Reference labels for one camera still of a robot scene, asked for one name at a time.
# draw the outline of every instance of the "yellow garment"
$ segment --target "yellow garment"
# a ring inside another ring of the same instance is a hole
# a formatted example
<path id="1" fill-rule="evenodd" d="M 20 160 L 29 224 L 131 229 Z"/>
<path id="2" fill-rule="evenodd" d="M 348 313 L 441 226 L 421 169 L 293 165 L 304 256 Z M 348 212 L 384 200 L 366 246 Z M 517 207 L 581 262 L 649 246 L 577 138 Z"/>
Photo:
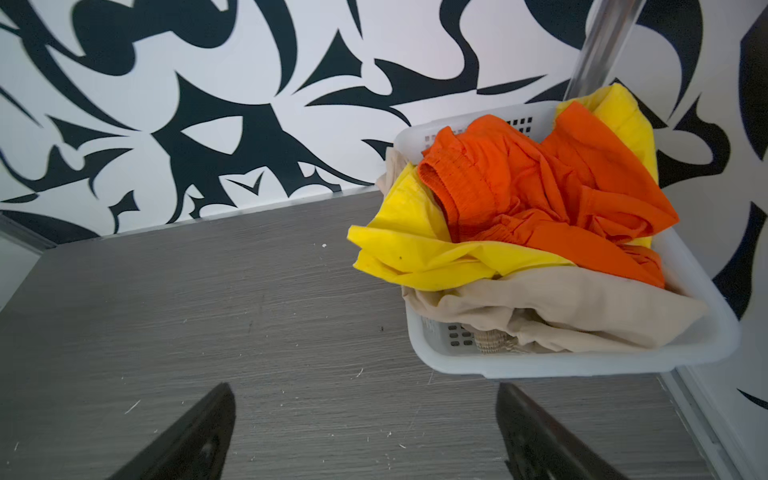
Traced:
<path id="1" fill-rule="evenodd" d="M 640 159 L 658 183 L 654 132 L 632 94 L 620 84 L 572 101 L 583 104 Z M 408 164 L 367 227 L 352 226 L 347 239 L 360 247 L 354 267 L 416 290 L 447 290 L 482 278 L 505 276 L 539 266 L 573 265 L 554 253 L 502 242 L 452 243 L 445 218 Z M 650 237 L 631 245 L 650 247 Z"/>
<path id="2" fill-rule="evenodd" d="M 536 266 L 573 265 L 554 253 L 512 243 L 452 243 L 442 212 L 411 164 L 371 223 L 350 227 L 347 238 L 362 248 L 356 269 L 429 292 Z"/>
<path id="3" fill-rule="evenodd" d="M 592 95 L 564 101 L 557 106 L 555 117 L 568 108 L 568 105 L 573 101 L 584 105 L 587 110 L 610 128 L 619 137 L 619 140 L 640 159 L 654 181 L 659 183 L 654 129 L 645 115 L 640 112 L 637 101 L 629 90 L 622 84 L 613 84 L 600 88 Z M 637 238 L 629 244 L 650 248 L 651 238 Z"/>

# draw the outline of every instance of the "clothing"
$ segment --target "clothing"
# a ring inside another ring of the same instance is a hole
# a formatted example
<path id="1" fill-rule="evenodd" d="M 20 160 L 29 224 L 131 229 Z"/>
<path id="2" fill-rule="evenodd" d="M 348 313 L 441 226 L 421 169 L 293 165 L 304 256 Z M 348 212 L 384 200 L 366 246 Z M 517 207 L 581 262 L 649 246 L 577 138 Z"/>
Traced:
<path id="1" fill-rule="evenodd" d="M 408 164 L 367 227 L 347 239 L 361 248 L 354 267 L 418 290 L 454 288 L 534 266 L 572 265 L 542 250 L 501 242 L 451 243 L 442 212 Z"/>
<path id="2" fill-rule="evenodd" d="M 403 297 L 428 318 L 501 330 L 520 346 L 553 352 L 657 349 L 707 311 L 700 300 L 575 266 L 522 270 L 446 292 L 404 288 Z"/>
<path id="3" fill-rule="evenodd" d="M 376 186 L 381 190 L 382 194 L 386 197 L 389 191 L 392 189 L 392 185 L 400 176 L 403 169 L 406 168 L 408 159 L 405 158 L 400 152 L 392 147 L 387 147 L 384 153 L 384 165 L 386 167 L 386 173 L 376 179 Z"/>
<path id="4" fill-rule="evenodd" d="M 621 143 L 632 150 L 656 184 L 659 183 L 659 169 L 656 162 L 654 129 L 640 111 L 632 93 L 622 84 L 613 84 L 598 89 L 586 97 L 561 102 L 555 111 L 560 115 L 571 103 L 584 105 L 595 117 L 619 137 Z M 629 245 L 650 248 L 651 237 L 636 238 Z"/>
<path id="5" fill-rule="evenodd" d="M 536 144 L 486 115 L 441 130 L 419 165 L 452 241 L 494 240 L 664 287 L 659 256 L 624 245 L 679 219 L 637 157 L 577 102 Z"/>

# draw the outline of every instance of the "white plastic basket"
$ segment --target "white plastic basket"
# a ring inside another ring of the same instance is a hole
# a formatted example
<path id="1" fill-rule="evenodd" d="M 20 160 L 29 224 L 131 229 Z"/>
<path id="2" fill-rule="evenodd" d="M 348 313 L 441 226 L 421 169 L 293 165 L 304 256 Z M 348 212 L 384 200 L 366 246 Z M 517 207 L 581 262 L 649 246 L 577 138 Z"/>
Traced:
<path id="1" fill-rule="evenodd" d="M 540 142 L 552 131 L 557 104 L 556 101 L 542 101 L 513 105 L 417 125 L 397 136 L 395 149 L 417 164 L 422 159 L 421 152 L 432 145 L 441 129 L 450 126 L 454 133 L 461 133 L 476 118 L 485 114 L 504 119 Z M 739 344 L 739 323 L 701 265 L 671 228 L 654 237 L 653 249 L 664 262 L 667 278 L 681 286 L 688 296 L 703 300 L 710 307 L 706 316 L 659 350 L 642 353 L 482 354 L 475 345 L 473 335 L 460 325 L 423 318 L 406 304 L 408 333 L 413 349 L 424 363 L 439 372 L 479 373 L 490 379 L 666 372 L 676 366 L 714 362 L 729 356 Z"/>

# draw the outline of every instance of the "beige fabric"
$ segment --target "beige fabric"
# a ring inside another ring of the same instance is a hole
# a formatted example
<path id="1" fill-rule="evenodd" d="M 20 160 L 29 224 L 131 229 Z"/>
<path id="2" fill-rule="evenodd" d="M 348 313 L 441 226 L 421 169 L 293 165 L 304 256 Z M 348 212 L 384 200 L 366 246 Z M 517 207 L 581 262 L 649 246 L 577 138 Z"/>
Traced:
<path id="1" fill-rule="evenodd" d="M 384 163 L 386 165 L 386 173 L 376 180 L 376 186 L 382 191 L 384 196 L 389 193 L 389 189 L 392 188 L 392 184 L 395 183 L 397 177 L 402 173 L 402 169 L 408 164 L 408 159 L 392 147 L 387 147 L 384 153 Z"/>
<path id="2" fill-rule="evenodd" d="M 657 349 L 707 311 L 699 300 L 577 266 L 523 270 L 443 292 L 402 290 L 423 316 L 498 329 L 520 347 L 554 352 Z"/>

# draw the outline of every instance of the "orange garment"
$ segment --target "orange garment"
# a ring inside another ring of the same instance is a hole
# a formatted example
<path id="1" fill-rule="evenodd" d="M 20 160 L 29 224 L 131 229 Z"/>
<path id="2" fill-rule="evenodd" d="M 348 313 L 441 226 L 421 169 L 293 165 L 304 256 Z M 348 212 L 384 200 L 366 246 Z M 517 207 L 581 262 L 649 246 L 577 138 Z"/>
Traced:
<path id="1" fill-rule="evenodd" d="M 658 254 L 625 243 L 671 227 L 677 214 L 637 157 L 577 102 L 541 144 L 492 115 L 458 137 L 444 128 L 419 177 L 453 242 L 515 243 L 664 287 Z"/>

